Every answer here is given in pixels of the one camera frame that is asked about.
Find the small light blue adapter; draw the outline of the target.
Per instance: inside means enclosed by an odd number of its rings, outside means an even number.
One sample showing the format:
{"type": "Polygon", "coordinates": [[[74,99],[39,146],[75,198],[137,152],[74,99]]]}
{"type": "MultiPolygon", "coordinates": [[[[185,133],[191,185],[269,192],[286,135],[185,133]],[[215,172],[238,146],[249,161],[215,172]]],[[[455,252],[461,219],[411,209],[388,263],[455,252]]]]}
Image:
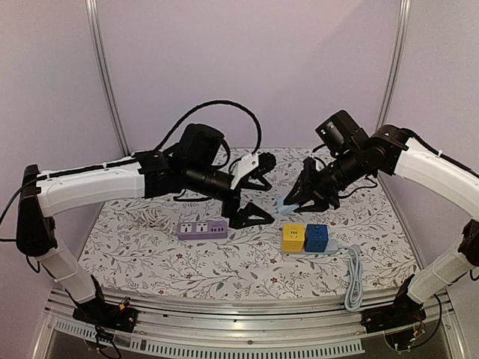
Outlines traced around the small light blue adapter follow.
{"type": "Polygon", "coordinates": [[[283,198],[279,198],[277,200],[277,210],[280,215],[288,215],[292,212],[294,212],[296,209],[299,208],[299,204],[295,203],[292,205],[287,205],[284,203],[283,198]]]}

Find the blue cube plug adapter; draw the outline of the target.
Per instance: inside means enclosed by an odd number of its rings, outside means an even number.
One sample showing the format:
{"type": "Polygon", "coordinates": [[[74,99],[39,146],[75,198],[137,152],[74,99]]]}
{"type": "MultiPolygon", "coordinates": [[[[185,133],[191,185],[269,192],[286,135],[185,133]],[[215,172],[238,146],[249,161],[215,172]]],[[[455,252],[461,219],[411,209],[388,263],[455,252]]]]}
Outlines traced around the blue cube plug adapter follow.
{"type": "Polygon", "coordinates": [[[305,228],[305,252],[323,253],[329,242],[329,231],[325,224],[307,224],[305,228]]]}

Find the yellow cube plug adapter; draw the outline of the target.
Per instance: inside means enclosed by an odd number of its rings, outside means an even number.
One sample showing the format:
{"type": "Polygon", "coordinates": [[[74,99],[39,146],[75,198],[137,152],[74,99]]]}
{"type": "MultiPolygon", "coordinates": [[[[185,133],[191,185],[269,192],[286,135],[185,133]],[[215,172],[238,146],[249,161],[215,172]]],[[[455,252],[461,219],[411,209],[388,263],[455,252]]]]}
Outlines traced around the yellow cube plug adapter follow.
{"type": "Polygon", "coordinates": [[[303,224],[284,224],[282,229],[281,251],[300,253],[305,245],[305,227],[303,224]]]}

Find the purple power strip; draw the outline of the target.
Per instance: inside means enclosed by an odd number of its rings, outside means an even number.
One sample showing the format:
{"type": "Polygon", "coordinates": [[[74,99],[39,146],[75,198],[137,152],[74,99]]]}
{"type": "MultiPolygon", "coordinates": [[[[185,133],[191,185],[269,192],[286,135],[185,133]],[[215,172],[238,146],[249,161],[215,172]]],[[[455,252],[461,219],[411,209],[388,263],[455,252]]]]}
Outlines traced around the purple power strip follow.
{"type": "Polygon", "coordinates": [[[181,222],[177,225],[179,240],[225,239],[228,237],[228,223],[221,221],[181,222]]]}

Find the grey-blue power strip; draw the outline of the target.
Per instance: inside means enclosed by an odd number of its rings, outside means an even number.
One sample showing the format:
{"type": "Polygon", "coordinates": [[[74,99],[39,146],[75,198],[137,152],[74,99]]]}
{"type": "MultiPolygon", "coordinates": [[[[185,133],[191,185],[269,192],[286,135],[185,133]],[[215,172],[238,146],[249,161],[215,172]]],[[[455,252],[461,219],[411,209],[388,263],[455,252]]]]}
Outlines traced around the grey-blue power strip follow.
{"type": "Polygon", "coordinates": [[[322,252],[311,252],[311,251],[305,251],[302,250],[300,252],[287,252],[287,251],[282,251],[283,254],[289,255],[289,256],[300,256],[300,255],[306,255],[306,256],[330,256],[334,255],[338,252],[338,243],[335,240],[331,240],[328,242],[326,245],[326,248],[322,252]]]}

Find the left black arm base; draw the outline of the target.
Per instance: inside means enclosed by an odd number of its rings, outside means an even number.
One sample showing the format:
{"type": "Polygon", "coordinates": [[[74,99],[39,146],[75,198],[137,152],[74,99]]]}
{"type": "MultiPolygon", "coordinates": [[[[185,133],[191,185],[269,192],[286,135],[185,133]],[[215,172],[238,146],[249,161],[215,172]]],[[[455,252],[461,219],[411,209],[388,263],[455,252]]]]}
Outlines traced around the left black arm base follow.
{"type": "Polygon", "coordinates": [[[118,304],[107,303],[103,298],[76,305],[73,318],[103,328],[132,333],[138,318],[138,310],[130,306],[131,298],[124,297],[118,304]]]}

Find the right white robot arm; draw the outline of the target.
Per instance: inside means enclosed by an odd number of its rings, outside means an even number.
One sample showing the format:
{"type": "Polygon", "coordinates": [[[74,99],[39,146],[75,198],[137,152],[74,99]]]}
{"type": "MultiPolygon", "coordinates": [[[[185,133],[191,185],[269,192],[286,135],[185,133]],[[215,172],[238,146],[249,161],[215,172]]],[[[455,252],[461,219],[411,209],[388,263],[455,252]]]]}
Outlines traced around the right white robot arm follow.
{"type": "Polygon", "coordinates": [[[478,174],[433,149],[410,129],[384,125],[367,135],[345,110],[333,114],[316,132],[334,160],[319,170],[314,159],[305,159],[285,205],[297,205],[304,212],[337,209],[341,191],[363,176],[383,172],[428,188],[471,218],[461,243],[401,286],[386,316],[392,325],[402,326],[439,290],[478,267],[478,174]]]}

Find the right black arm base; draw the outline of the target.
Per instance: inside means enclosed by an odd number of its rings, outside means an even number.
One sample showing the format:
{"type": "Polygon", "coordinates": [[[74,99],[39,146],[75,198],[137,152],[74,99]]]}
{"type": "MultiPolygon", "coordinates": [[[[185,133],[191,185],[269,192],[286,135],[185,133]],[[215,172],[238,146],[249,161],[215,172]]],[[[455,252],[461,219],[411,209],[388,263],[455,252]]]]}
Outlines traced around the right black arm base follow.
{"type": "Polygon", "coordinates": [[[411,325],[425,320],[426,317],[422,304],[414,302],[407,295],[401,295],[391,304],[363,310],[360,324],[370,334],[411,325]]]}

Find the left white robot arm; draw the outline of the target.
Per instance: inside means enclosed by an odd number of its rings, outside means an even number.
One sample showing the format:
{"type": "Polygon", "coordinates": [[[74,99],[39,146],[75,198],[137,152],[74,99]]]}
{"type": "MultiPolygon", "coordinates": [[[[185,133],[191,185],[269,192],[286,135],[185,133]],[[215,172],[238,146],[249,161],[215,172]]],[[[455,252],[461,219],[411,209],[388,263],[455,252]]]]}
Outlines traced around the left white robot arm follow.
{"type": "Polygon", "coordinates": [[[155,198],[184,190],[219,200],[222,217],[234,229],[270,224],[273,218],[259,206],[242,204],[241,191],[268,191],[266,174],[276,160],[271,153],[253,149],[232,162],[224,172],[215,163],[220,149],[227,149],[224,135],[186,117],[177,121],[184,131],[173,145],[160,142],[154,149],[138,151],[113,162],[63,171],[40,171],[29,165],[22,185],[10,202],[18,206],[13,243],[33,257],[66,290],[76,309],[96,325],[112,313],[121,313],[126,302],[108,304],[98,281],[89,275],[55,238],[54,217],[80,206],[124,198],[155,198]]]}

